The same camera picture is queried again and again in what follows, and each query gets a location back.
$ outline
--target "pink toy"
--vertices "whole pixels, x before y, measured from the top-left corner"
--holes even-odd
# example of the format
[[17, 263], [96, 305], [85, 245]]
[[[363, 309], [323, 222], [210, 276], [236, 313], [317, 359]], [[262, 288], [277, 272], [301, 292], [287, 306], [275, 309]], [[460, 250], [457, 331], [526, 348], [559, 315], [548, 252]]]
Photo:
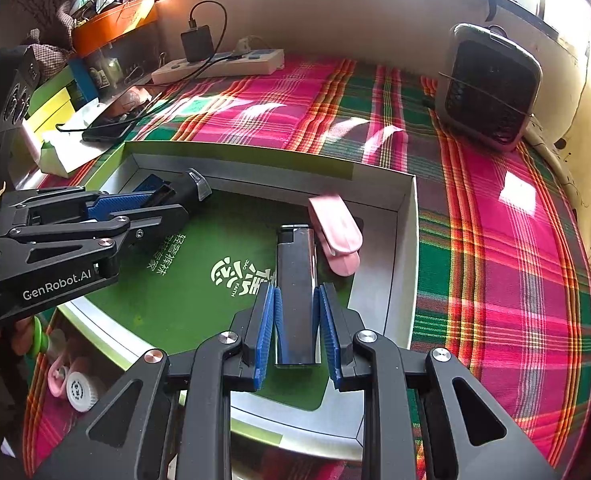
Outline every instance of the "pink toy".
[[66, 399], [66, 380], [73, 372], [88, 373], [89, 360], [85, 357], [73, 358], [76, 349], [74, 340], [67, 342], [64, 351], [57, 357], [49, 368], [46, 380], [53, 397]]
[[339, 276], [350, 276], [360, 266], [357, 251], [362, 247], [362, 233], [339, 195], [309, 199], [309, 216], [329, 267]]

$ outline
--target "black cable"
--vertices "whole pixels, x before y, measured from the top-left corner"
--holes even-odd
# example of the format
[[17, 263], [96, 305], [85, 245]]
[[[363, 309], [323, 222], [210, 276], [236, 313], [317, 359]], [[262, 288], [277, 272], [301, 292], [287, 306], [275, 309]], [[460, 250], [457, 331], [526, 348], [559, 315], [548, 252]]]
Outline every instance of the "black cable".
[[150, 102], [150, 104], [147, 105], [147, 107], [144, 109], [144, 113], [140, 114], [137, 117], [134, 117], [133, 119], [129, 119], [126, 121], [119, 121], [117, 123], [111, 123], [111, 124], [100, 124], [98, 126], [87, 126], [86, 128], [77, 128], [74, 130], [63, 130], [62, 126], [64, 126], [64, 124], [56, 124], [55, 129], [59, 132], [63, 132], [63, 133], [68, 134], [68, 133], [73, 133], [73, 132], [88, 132], [90, 130], [99, 130], [102, 128], [113, 128], [114, 126], [122, 126], [122, 125], [127, 125], [127, 124], [138, 123], [140, 120], [150, 117], [152, 115], [156, 115], [156, 114], [160, 113], [162, 110], [164, 110], [165, 108], [167, 108], [168, 106], [170, 106], [173, 103], [173, 101], [175, 101], [175, 99], [178, 98], [178, 96], [186, 88], [186, 86], [191, 82], [191, 80], [194, 79], [195, 77], [199, 76], [202, 72], [204, 72], [208, 68], [211, 68], [216, 63], [219, 63], [221, 61], [226, 61], [228, 59], [232, 59], [233, 57], [235, 57], [235, 56], [221, 57], [220, 59], [216, 59], [215, 61], [211, 62], [211, 60], [213, 59], [213, 57], [215, 57], [215, 54], [217, 53], [218, 49], [220, 48], [220, 46], [222, 44], [222, 40], [224, 39], [224, 34], [226, 33], [227, 25], [229, 23], [229, 15], [226, 12], [226, 7], [224, 7], [223, 4], [221, 4], [220, 2], [216, 2], [215, 0], [202, 0], [201, 2], [198, 2], [197, 4], [195, 4], [193, 6], [193, 8], [191, 9], [191, 12], [189, 13], [189, 23], [191, 23], [191, 21], [193, 20], [193, 11], [195, 10], [195, 7], [199, 6], [200, 4], [205, 4], [205, 3], [219, 5], [220, 7], [222, 7], [222, 10], [224, 11], [224, 26], [222, 27], [222, 33], [220, 34], [220, 39], [218, 40], [217, 45], [215, 46], [215, 49], [213, 49], [213, 54], [211, 54], [211, 57], [209, 57], [209, 59], [207, 59], [204, 63], [202, 63], [202, 65], [200, 67], [195, 69], [192, 73], [185, 75], [183, 78], [180, 78], [177, 81], [173, 81], [173, 83], [168, 84], [168, 88], [169, 88], [173, 85], [176, 85], [176, 84], [186, 80], [184, 85], [182, 85], [174, 93], [173, 96], [168, 97], [168, 99], [166, 99], [166, 101], [164, 102], [164, 104], [162, 106], [156, 108], [155, 110], [151, 110], [149, 112], [146, 112], [146, 108], [148, 108], [149, 106], [153, 106], [153, 104], [159, 100], [159, 98], [162, 95], [162, 94], [160, 94], [157, 97], [157, 99], [153, 99]]

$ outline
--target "orange container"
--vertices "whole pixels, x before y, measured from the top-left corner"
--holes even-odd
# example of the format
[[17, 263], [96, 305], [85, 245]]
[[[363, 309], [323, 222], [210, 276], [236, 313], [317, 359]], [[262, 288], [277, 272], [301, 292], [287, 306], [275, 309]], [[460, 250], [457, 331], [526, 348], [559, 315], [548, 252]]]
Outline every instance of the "orange container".
[[86, 57], [123, 34], [157, 19], [155, 0], [133, 0], [74, 28], [71, 33], [73, 47], [79, 57]]

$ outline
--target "portable fan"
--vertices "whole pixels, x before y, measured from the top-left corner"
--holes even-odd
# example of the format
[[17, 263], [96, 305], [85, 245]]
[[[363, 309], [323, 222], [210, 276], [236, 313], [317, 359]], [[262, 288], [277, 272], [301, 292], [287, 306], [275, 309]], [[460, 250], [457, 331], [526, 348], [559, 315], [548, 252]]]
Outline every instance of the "portable fan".
[[527, 127], [541, 79], [540, 64], [525, 49], [461, 23], [451, 29], [435, 112], [441, 121], [507, 152]]

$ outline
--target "blue gripper pad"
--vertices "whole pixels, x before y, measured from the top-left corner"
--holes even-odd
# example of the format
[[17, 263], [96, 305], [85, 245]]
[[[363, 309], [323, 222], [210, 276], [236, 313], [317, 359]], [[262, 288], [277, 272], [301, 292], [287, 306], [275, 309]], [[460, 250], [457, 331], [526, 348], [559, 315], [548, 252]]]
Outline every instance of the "blue gripper pad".
[[253, 384], [256, 390], [262, 387], [262, 382], [266, 377], [266, 369], [268, 368], [268, 354], [271, 350], [271, 335], [273, 333], [275, 291], [275, 286], [269, 284], [266, 303], [262, 311], [262, 321], [259, 326], [258, 344], [256, 345], [256, 370], [253, 375]]
[[162, 180], [155, 173], [151, 173], [140, 183], [138, 187], [133, 189], [133, 191], [157, 191], [158, 188], [162, 186], [162, 184], [168, 184], [168, 182], [166, 180]]
[[318, 338], [318, 327], [320, 326], [320, 287], [313, 289], [313, 340]]
[[275, 287], [275, 338], [277, 340], [277, 355], [278, 359], [282, 356], [282, 352], [288, 354], [288, 343], [286, 341], [286, 333], [284, 332], [284, 312], [282, 310], [282, 291], [278, 286]]
[[141, 208], [142, 204], [151, 195], [152, 192], [101, 196], [96, 200], [96, 203], [86, 211], [88, 212], [89, 218], [96, 219], [98, 222], [104, 222], [111, 220], [111, 213]]
[[336, 390], [339, 389], [339, 381], [342, 378], [341, 358], [339, 351], [338, 334], [331, 317], [331, 306], [324, 286], [320, 286], [320, 333], [324, 341], [324, 349], [327, 352], [327, 365], [329, 376]]

